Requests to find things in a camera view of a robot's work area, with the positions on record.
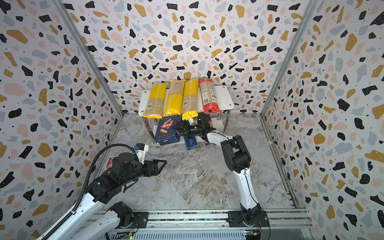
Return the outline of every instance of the barilla logo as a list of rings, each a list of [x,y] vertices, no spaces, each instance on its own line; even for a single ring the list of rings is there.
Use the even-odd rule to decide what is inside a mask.
[[[172,125],[173,125],[173,123],[170,122],[170,123],[162,125],[161,128],[170,128]]]

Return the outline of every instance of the nutrition label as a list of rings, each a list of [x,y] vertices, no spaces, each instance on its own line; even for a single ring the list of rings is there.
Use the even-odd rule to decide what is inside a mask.
[[[209,103],[209,95],[207,91],[207,84],[201,83],[200,84],[200,90],[201,90],[201,96],[203,98],[203,105],[206,105]]]
[[[213,103],[217,103],[217,98],[216,98],[216,93],[215,93],[214,86],[212,84],[208,84],[208,87],[209,87],[209,91],[211,93],[212,102]]]

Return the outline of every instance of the pasta box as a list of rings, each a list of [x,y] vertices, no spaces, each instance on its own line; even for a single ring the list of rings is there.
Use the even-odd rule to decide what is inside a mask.
[[[185,146],[187,147],[187,150],[192,150],[197,148],[197,141],[196,137],[192,136],[191,138],[184,138]]]
[[[171,116],[159,119],[157,126],[155,141],[160,145],[166,145],[180,141],[180,133],[173,129],[179,122],[181,122],[181,116]]]

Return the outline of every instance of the gray marble surface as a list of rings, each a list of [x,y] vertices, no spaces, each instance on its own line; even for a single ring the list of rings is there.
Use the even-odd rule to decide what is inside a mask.
[[[232,115],[226,134],[242,136],[249,150],[252,184],[261,206],[265,209],[293,208],[258,116]],[[224,162],[221,148],[203,143],[191,151],[187,151],[184,144],[152,146],[142,119],[137,115],[124,117],[114,143],[148,144],[146,160],[164,159],[167,165],[159,176],[142,177],[125,193],[116,195],[104,210],[118,201],[136,210],[240,208],[238,186]],[[124,147],[114,147],[109,156],[125,151]]]

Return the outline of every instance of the terrazzo wallpaper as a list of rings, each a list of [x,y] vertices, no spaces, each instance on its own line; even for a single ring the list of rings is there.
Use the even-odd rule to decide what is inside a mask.
[[[0,239],[35,239],[73,205],[118,115],[50,1],[0,8]]]
[[[152,83],[214,79],[236,112],[260,112],[305,0],[64,0],[124,112]]]
[[[320,239],[384,239],[383,3],[319,1],[265,117]]]

